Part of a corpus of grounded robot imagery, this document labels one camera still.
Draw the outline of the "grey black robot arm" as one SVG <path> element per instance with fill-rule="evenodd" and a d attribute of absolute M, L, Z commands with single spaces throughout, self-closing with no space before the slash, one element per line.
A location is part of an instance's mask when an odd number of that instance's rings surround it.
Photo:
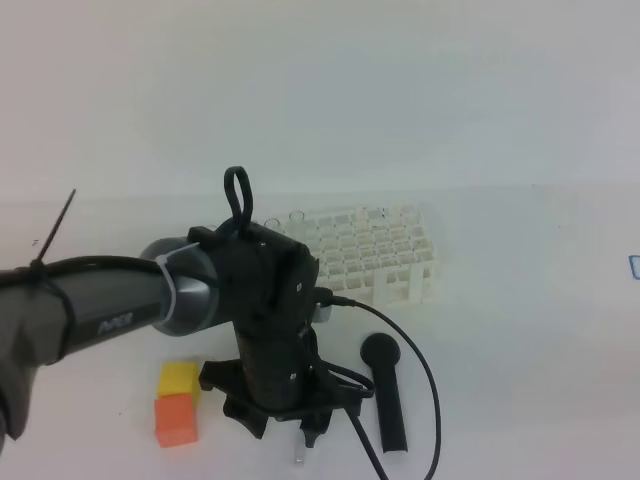
<path fill-rule="evenodd" d="M 77 257 L 1 276 L 1 434 L 26 427 L 36 371 L 145 326 L 175 337 L 233 326 L 239 356 L 207 361 L 205 391 L 261 437 L 269 419 L 296 420 L 308 446 L 331 414 L 358 413 L 374 393 L 366 377 L 323 361 L 313 318 L 329 294 L 302 243 L 250 224 L 194 227 L 158 240 L 141 258 Z"/>

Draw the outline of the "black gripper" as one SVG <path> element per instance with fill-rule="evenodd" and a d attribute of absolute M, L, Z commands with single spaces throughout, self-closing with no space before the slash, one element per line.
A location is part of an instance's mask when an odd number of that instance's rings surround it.
<path fill-rule="evenodd" d="M 334 411 L 359 413 L 374 384 L 319 356 L 311 319 L 330 295 L 316 287 L 319 263 L 309 249 L 257 224 L 193 227 L 188 238 L 213 264 L 215 318 L 232 323 L 238 345 L 238 359 L 207 361 L 199 374 L 202 390 L 225 394 L 224 415 L 257 439 L 269 419 L 297 420 L 311 449 Z"/>

